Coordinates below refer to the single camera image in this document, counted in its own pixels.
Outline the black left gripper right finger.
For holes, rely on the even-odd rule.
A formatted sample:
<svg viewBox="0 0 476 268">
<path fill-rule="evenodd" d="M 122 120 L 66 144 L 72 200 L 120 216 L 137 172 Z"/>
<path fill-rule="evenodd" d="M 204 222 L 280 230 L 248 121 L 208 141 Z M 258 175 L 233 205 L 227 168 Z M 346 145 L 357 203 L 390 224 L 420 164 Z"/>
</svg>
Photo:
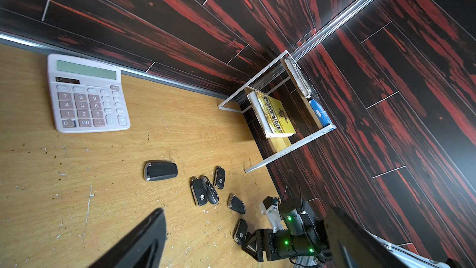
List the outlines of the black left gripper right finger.
<svg viewBox="0 0 476 268">
<path fill-rule="evenodd" d="M 324 219 L 336 268 L 404 268 L 406 265 L 338 207 Z"/>
</svg>

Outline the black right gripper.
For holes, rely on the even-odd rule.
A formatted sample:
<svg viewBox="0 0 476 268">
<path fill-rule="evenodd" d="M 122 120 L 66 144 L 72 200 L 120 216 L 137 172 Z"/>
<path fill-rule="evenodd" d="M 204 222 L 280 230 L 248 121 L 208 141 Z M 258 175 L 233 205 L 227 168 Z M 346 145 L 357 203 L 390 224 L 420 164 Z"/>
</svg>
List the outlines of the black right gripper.
<svg viewBox="0 0 476 268">
<path fill-rule="evenodd" d="M 292 235 L 289 230 L 273 232 L 272 229 L 257 229 L 248 233 L 241 249 L 257 262 L 296 259 L 300 256 L 323 258 L 327 240 L 309 230 L 302 235 Z"/>
</svg>

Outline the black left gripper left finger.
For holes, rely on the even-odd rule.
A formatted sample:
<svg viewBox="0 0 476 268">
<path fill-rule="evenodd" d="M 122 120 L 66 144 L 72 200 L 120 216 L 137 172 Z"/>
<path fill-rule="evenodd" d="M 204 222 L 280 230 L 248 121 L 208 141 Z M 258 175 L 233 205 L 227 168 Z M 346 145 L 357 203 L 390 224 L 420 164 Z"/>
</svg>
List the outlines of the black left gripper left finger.
<svg viewBox="0 0 476 268">
<path fill-rule="evenodd" d="M 164 210 L 157 208 L 114 247 L 91 264 L 92 268 L 157 268 L 167 239 Z"/>
</svg>

